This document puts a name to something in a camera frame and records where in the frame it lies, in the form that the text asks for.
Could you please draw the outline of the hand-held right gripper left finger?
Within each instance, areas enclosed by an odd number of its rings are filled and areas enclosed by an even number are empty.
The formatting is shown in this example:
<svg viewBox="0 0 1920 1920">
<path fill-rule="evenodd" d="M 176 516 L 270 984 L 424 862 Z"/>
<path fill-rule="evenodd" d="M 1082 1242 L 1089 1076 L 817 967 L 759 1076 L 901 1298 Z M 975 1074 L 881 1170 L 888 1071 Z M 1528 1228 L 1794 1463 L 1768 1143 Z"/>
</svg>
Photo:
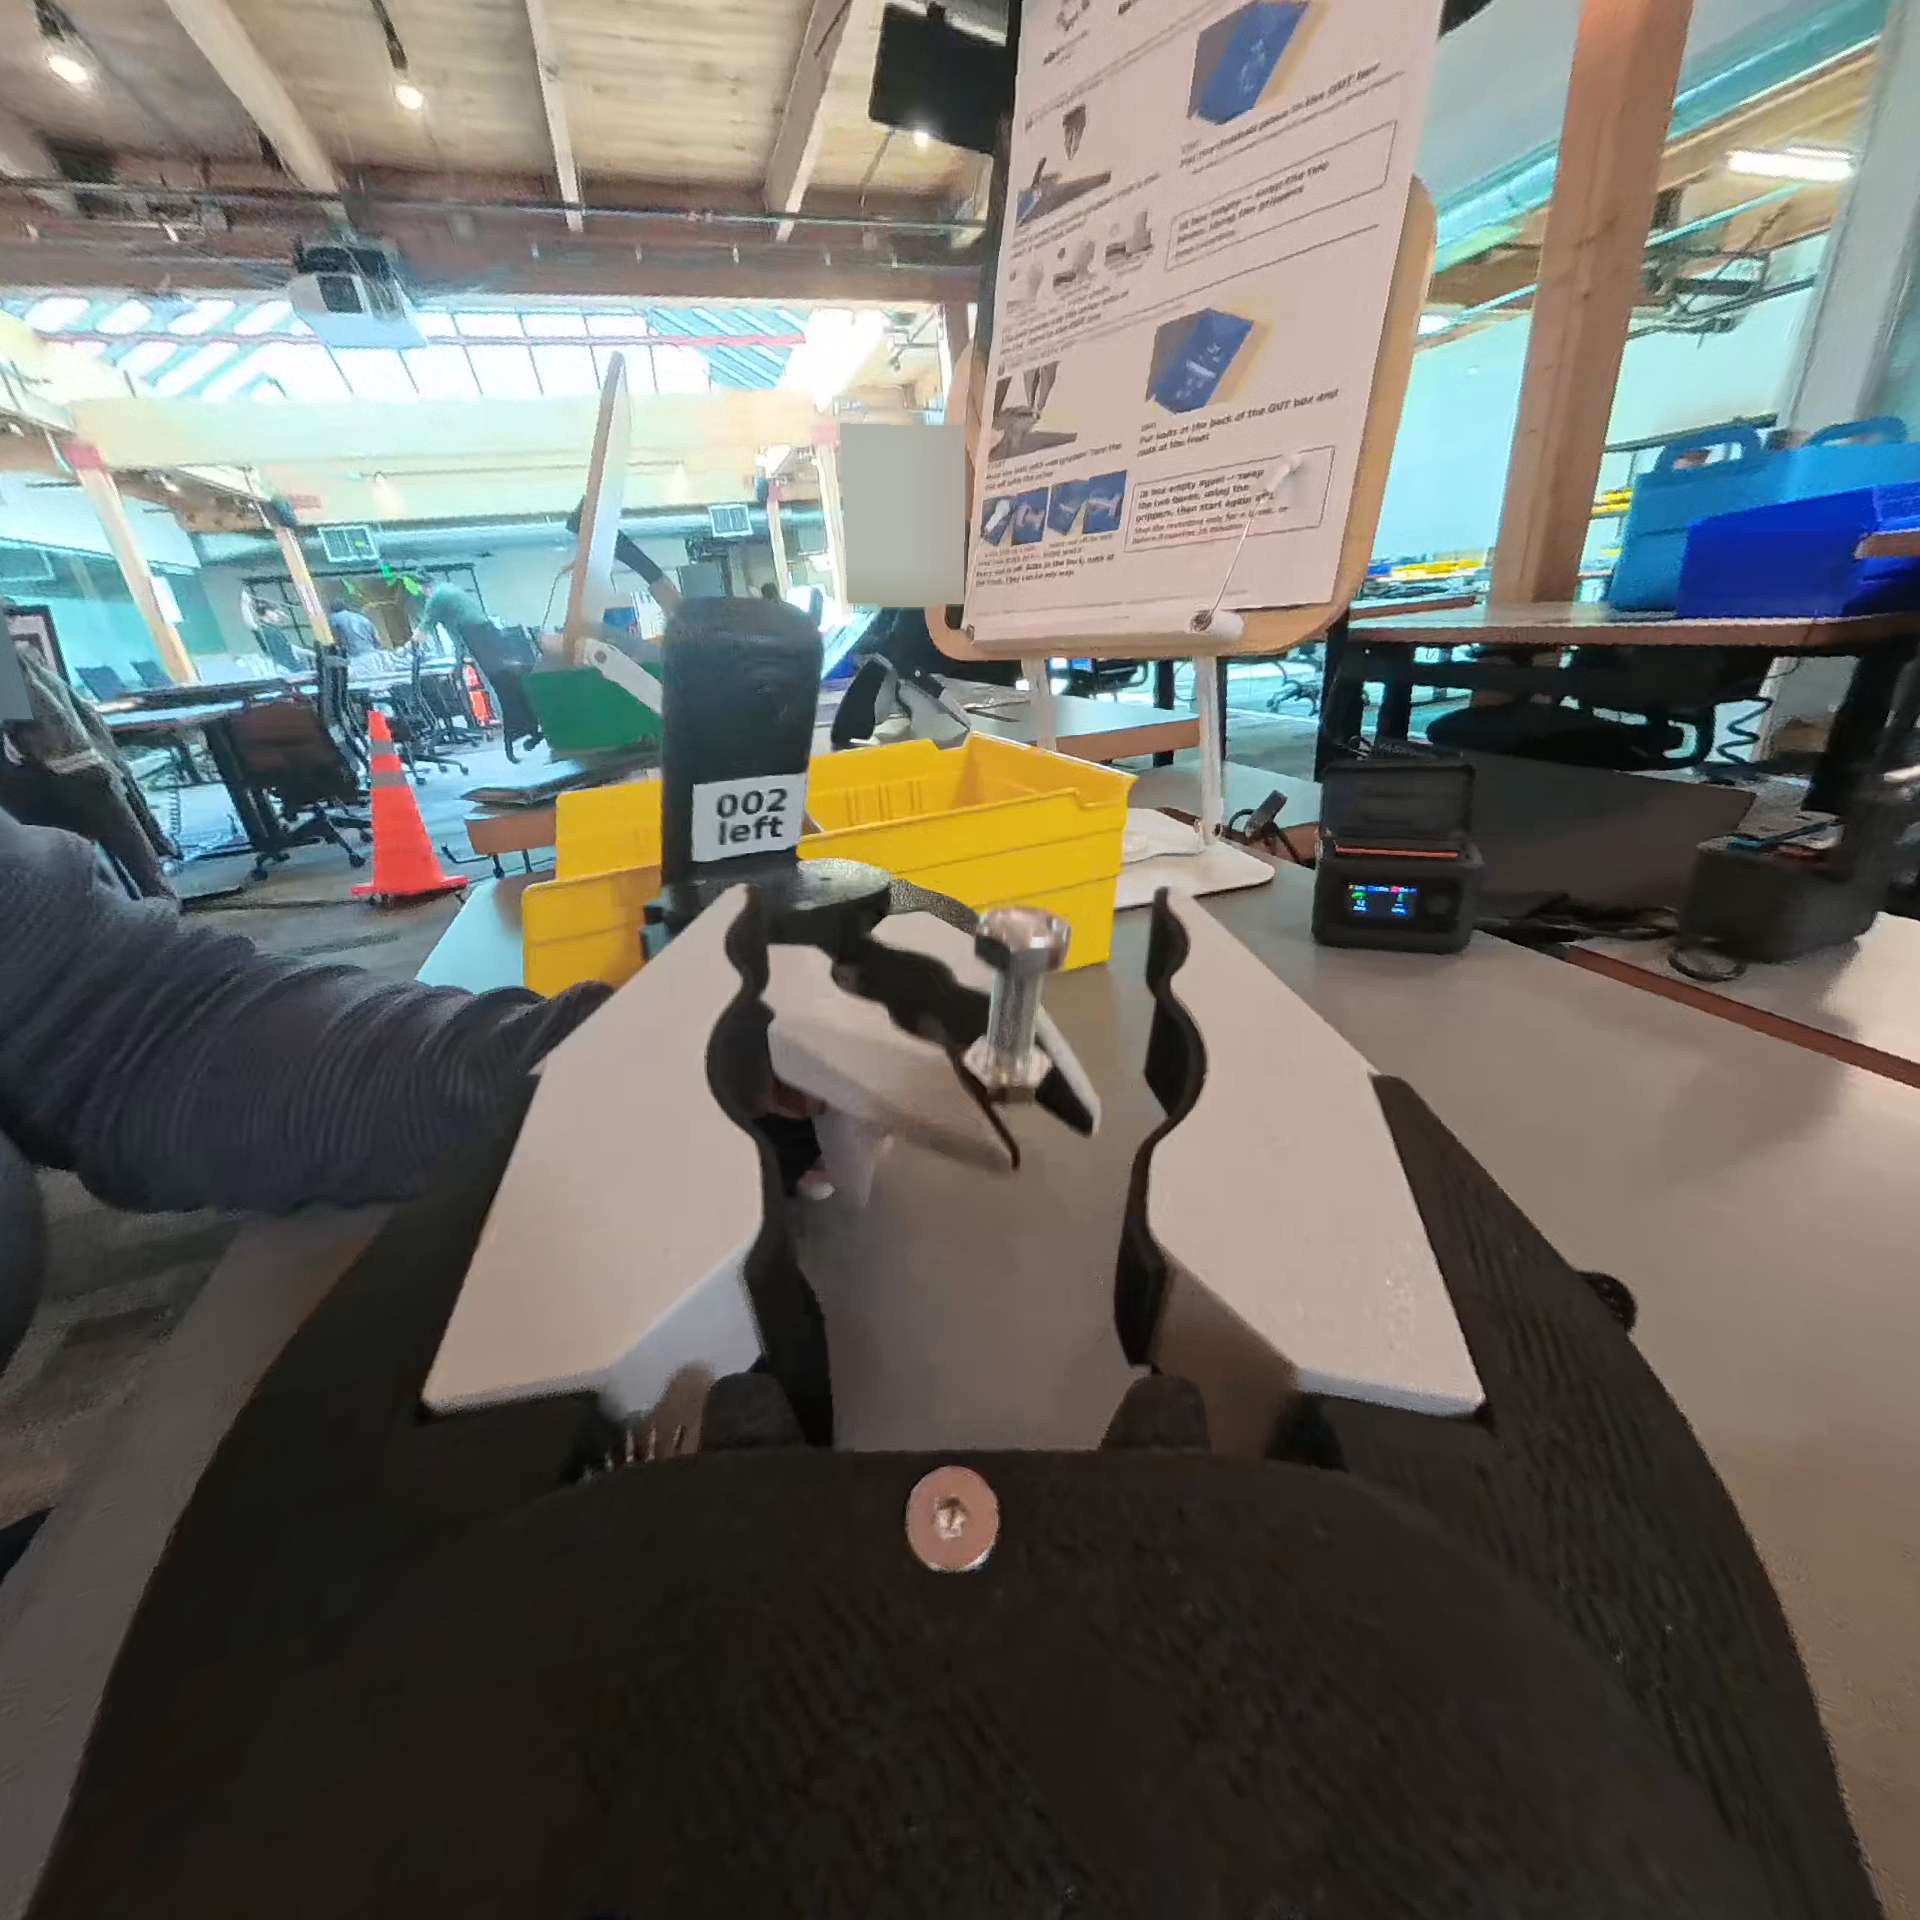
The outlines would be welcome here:
<svg viewBox="0 0 1920 1920">
<path fill-rule="evenodd" d="M 589 1395 L 634 1424 L 761 1367 L 806 1439 L 834 1439 L 825 1314 L 759 1128 L 768 979 L 761 900 L 734 886 L 544 1058 L 431 1413 Z"/>
</svg>

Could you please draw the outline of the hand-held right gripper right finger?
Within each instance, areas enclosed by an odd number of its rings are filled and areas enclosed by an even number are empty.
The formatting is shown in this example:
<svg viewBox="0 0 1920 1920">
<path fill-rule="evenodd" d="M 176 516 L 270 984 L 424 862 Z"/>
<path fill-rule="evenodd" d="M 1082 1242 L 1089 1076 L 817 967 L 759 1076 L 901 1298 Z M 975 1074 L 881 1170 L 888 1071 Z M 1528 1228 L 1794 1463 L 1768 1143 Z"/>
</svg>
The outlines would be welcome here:
<svg viewBox="0 0 1920 1920">
<path fill-rule="evenodd" d="M 1192 895 L 1157 895 L 1143 981 L 1162 1122 L 1123 1206 L 1123 1355 L 1197 1387 L 1219 1454 L 1277 1451 L 1309 1399 L 1480 1415 L 1371 1064 Z"/>
</svg>

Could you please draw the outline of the silver hex bolt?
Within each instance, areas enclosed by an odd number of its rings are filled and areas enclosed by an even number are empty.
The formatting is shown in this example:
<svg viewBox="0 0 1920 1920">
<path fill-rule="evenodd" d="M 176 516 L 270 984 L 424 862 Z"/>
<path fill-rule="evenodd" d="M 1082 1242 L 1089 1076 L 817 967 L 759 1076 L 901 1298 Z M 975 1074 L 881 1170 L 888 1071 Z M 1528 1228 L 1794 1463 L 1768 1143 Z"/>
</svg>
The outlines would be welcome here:
<svg viewBox="0 0 1920 1920">
<path fill-rule="evenodd" d="M 982 1038 L 992 1035 L 1009 1048 L 1037 1043 L 1047 1048 L 1046 987 L 1063 968 L 1070 938 L 1065 918 L 1030 902 L 998 904 L 978 917 L 975 956 L 990 972 L 990 1012 Z"/>
</svg>

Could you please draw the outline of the yellow plastic bin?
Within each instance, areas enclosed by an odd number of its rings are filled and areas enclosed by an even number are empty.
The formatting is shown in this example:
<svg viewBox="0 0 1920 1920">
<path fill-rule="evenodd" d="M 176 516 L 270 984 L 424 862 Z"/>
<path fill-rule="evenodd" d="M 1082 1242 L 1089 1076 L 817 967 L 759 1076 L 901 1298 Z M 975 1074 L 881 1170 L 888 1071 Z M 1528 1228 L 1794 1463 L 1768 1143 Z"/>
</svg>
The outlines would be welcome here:
<svg viewBox="0 0 1920 1920">
<path fill-rule="evenodd" d="M 1135 780 L 973 733 L 833 751 L 807 771 L 806 858 L 845 858 L 975 911 L 1037 904 L 1069 922 L 1069 968 L 1113 949 Z"/>
<path fill-rule="evenodd" d="M 521 982 L 543 996 L 624 984 L 643 967 L 643 917 L 661 886 L 658 774 L 563 792 L 557 867 L 519 898 Z"/>
</svg>

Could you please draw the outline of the orange traffic cone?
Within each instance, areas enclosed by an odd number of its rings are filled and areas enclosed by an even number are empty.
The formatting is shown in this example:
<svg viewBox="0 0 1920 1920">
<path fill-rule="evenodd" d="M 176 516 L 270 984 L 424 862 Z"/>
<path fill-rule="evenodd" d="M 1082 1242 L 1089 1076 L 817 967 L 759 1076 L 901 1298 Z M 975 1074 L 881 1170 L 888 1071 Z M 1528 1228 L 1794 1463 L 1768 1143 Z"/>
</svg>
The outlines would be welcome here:
<svg viewBox="0 0 1920 1920">
<path fill-rule="evenodd" d="M 381 709 L 368 715 L 368 803 L 373 855 L 368 879 L 353 886 L 355 898 L 402 904 L 458 895 L 470 886 L 466 875 L 443 871 L 417 792 L 401 768 L 389 717 Z"/>
</svg>

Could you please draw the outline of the black display device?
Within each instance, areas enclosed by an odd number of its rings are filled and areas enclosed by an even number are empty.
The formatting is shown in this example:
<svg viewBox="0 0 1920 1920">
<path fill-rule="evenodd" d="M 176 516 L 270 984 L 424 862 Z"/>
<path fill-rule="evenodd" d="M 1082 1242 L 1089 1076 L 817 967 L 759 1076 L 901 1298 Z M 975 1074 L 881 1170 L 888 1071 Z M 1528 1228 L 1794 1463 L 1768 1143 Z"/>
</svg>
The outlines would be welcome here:
<svg viewBox="0 0 1920 1920">
<path fill-rule="evenodd" d="M 1327 949 L 1461 954 L 1482 904 L 1466 758 L 1369 757 L 1319 782 L 1312 940 Z"/>
</svg>

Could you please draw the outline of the black office chair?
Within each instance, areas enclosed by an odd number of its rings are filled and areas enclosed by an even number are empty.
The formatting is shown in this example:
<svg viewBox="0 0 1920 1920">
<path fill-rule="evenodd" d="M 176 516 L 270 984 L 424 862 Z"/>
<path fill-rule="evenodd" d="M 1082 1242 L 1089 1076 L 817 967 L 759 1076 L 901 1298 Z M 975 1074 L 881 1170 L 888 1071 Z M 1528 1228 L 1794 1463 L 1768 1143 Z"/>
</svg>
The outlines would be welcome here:
<svg viewBox="0 0 1920 1920">
<path fill-rule="evenodd" d="M 246 704 L 231 720 L 231 743 L 269 834 L 254 879 L 313 846 L 342 851 L 355 871 L 368 868 L 366 790 L 313 699 L 288 695 Z"/>
</svg>

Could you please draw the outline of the black box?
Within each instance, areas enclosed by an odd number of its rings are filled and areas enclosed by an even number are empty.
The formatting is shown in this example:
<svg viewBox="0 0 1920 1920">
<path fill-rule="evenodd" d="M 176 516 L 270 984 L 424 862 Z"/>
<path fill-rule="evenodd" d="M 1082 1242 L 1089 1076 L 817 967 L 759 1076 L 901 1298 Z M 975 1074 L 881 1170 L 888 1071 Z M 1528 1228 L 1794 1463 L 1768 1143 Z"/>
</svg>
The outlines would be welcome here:
<svg viewBox="0 0 1920 1920">
<path fill-rule="evenodd" d="M 1789 964 L 1851 944 L 1886 891 L 1883 862 L 1720 837 L 1696 847 L 1674 942 L 1743 964 Z"/>
</svg>

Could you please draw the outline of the ceiling projector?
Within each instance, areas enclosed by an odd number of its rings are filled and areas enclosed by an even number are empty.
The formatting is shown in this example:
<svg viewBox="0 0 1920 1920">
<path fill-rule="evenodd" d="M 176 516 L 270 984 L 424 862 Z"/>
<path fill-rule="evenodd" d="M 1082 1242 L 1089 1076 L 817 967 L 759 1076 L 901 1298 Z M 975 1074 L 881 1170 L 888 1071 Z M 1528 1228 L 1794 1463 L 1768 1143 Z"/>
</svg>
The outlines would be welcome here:
<svg viewBox="0 0 1920 1920">
<path fill-rule="evenodd" d="M 330 349 L 407 351 L 425 344 L 417 307 L 382 246 L 303 242 L 285 294 L 295 317 Z"/>
</svg>

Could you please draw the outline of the printed instruction sheet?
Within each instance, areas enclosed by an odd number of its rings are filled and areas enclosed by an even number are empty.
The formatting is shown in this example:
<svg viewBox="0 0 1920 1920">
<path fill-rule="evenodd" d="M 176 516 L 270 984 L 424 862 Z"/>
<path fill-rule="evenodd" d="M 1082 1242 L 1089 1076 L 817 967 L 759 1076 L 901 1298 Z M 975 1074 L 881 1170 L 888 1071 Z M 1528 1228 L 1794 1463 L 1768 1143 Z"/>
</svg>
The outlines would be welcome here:
<svg viewBox="0 0 1920 1920">
<path fill-rule="evenodd" d="M 1446 11 L 1023 7 L 975 645 L 1331 598 Z"/>
</svg>

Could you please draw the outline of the dark jacket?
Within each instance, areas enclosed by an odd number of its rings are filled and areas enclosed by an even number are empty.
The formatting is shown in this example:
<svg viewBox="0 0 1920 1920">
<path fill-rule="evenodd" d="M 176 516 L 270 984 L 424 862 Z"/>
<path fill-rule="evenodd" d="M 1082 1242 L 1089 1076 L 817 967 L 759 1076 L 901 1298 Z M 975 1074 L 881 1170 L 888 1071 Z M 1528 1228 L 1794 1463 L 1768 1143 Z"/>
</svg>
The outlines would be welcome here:
<svg viewBox="0 0 1920 1920">
<path fill-rule="evenodd" d="M 9 639 L 26 717 L 6 720 L 3 805 L 30 828 L 78 837 L 131 895 L 178 904 L 176 855 L 105 722 L 26 639 Z"/>
</svg>

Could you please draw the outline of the dark wooden desk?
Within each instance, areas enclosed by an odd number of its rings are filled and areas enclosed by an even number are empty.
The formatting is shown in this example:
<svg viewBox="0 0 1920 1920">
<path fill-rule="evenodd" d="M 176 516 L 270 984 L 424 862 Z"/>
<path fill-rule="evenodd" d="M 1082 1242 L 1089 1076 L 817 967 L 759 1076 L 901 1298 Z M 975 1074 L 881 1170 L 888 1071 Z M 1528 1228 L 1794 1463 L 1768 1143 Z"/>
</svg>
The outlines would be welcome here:
<svg viewBox="0 0 1920 1920">
<path fill-rule="evenodd" d="M 1383 603 L 1343 614 L 1327 637 L 1323 702 L 1312 772 L 1408 743 L 1415 688 L 1591 699 L 1630 712 L 1629 670 L 1593 670 L 1591 652 L 1778 663 L 1843 658 L 1854 664 L 1808 783 L 1808 805 L 1845 812 L 1856 790 L 1906 763 L 1915 744 L 1918 614 L 1624 612 L 1602 603 L 1491 606 L 1475 598 Z"/>
</svg>

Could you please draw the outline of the blue plastic tote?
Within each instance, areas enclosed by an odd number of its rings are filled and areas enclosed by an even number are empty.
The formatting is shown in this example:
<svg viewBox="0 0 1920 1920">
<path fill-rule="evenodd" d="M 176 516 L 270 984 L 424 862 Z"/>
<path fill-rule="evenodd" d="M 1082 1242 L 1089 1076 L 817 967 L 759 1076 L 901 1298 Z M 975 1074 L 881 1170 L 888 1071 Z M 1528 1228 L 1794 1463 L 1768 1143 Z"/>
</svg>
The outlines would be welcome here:
<svg viewBox="0 0 1920 1920">
<path fill-rule="evenodd" d="M 1751 423 L 1674 437 L 1630 490 L 1605 602 L 1671 612 L 1695 522 L 1915 478 L 1918 446 L 1897 416 L 1833 423 L 1783 448 Z"/>
</svg>

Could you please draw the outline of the blue plastic box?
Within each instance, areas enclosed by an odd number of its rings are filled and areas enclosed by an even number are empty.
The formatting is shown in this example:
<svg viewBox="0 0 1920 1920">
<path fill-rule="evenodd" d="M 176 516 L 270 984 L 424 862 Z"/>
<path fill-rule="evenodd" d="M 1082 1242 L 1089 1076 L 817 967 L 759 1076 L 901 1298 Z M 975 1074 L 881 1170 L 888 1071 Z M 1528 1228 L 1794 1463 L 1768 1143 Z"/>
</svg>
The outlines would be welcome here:
<svg viewBox="0 0 1920 1920">
<path fill-rule="evenodd" d="M 1679 616 L 1878 616 L 1918 611 L 1918 557 L 1869 557 L 1883 532 L 1915 532 L 1918 485 L 1858 486 L 1699 519 Z"/>
</svg>

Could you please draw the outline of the wooden post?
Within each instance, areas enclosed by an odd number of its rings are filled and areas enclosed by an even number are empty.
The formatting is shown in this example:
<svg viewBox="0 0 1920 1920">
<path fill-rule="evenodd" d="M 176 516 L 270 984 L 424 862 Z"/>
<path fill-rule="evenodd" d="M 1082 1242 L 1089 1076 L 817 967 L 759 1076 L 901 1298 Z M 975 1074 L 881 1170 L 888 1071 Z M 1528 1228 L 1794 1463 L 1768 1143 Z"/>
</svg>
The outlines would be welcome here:
<svg viewBox="0 0 1920 1920">
<path fill-rule="evenodd" d="M 1577 18 L 1488 598 L 1563 606 L 1593 522 L 1691 3 Z"/>
</svg>

